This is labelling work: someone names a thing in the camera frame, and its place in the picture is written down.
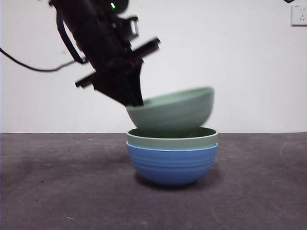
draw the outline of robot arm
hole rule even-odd
[[[118,17],[129,0],[51,0],[57,10],[57,26],[63,42],[74,60],[90,62],[95,73],[76,82],[82,88],[92,84],[94,89],[123,105],[143,105],[140,89],[142,58],[159,47],[155,38],[136,50],[130,41],[138,36],[136,16]],[[64,24],[72,33],[77,46],[86,56],[79,57],[69,40]]]

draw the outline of gray floor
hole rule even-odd
[[[124,134],[1,135],[3,230],[302,230],[307,133],[221,134],[197,183],[136,175]]]

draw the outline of bowl rim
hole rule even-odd
[[[172,101],[165,102],[165,103],[140,105],[140,106],[132,106],[131,104],[128,104],[126,106],[126,110],[127,111],[135,111],[135,110],[153,108],[153,107],[156,107],[156,106],[162,106],[162,105],[166,105],[166,104],[169,104],[169,103],[172,104],[172,103],[177,103],[177,102],[181,102],[181,101],[186,101],[186,100],[189,100],[191,98],[195,98],[195,97],[199,97],[201,95],[206,95],[208,93],[212,93],[212,92],[214,92],[214,88],[211,87],[211,86],[204,86],[204,87],[192,88],[192,89],[189,89],[189,90],[180,90],[180,91],[175,91],[175,92],[171,92],[171,93],[165,93],[165,94],[162,94],[162,95],[154,96],[154,97],[145,99],[144,102],[148,101],[148,100],[152,100],[152,99],[157,99],[157,98],[160,98],[160,97],[175,95],[175,94],[189,92],[189,91],[196,91],[196,92],[192,95],[185,96],[183,99],[174,99]]]
[[[135,148],[135,149],[158,151],[158,152],[195,152],[195,151],[211,150],[219,146],[219,144],[216,143],[214,146],[211,146],[208,148],[202,148],[202,149],[149,149],[149,148],[143,148],[143,147],[131,145],[128,141],[126,142],[126,145],[129,147]]]
[[[126,135],[128,137],[131,137],[131,138],[137,138],[137,139],[145,139],[145,140],[166,140],[166,141],[179,141],[179,140],[198,140],[198,139],[204,139],[204,138],[211,138],[211,137],[215,137],[217,135],[219,135],[218,131],[212,129],[212,128],[206,128],[206,127],[198,127],[198,128],[201,128],[201,129],[210,129],[210,130],[213,130],[215,133],[214,134],[211,134],[211,135],[208,135],[208,136],[202,136],[202,137],[194,137],[194,138],[148,138],[148,137],[141,137],[141,136],[136,136],[136,135],[133,135],[133,134],[130,134],[131,131],[133,130],[136,130],[138,128],[134,128],[134,129],[131,129],[129,130],[128,132],[126,132]]]

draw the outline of white wall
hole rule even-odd
[[[293,4],[307,0],[296,0]],[[307,28],[290,26],[283,0],[130,0],[140,38],[161,50],[145,59],[144,97],[215,88],[207,127],[220,132],[307,131]],[[1,1],[1,47],[32,66],[72,58],[47,1]],[[37,73],[1,58],[1,132],[125,132],[125,108],[74,82],[92,72],[74,64]]]

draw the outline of green led light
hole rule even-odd
[[[115,4],[111,2],[111,8],[114,11],[115,10]]]

